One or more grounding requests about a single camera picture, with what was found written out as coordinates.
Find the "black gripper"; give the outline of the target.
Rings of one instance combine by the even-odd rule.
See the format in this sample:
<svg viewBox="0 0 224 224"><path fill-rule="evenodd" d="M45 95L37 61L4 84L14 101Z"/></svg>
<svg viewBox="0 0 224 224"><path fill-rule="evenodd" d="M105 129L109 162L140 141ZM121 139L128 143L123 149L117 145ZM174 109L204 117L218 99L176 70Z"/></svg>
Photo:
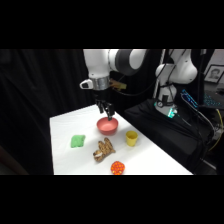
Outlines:
<svg viewBox="0 0 224 224"><path fill-rule="evenodd" d="M94 90L96 105L99 107L100 113L107 112L108 121L111 121L114 115L114 105L111 101L111 89Z"/></svg>

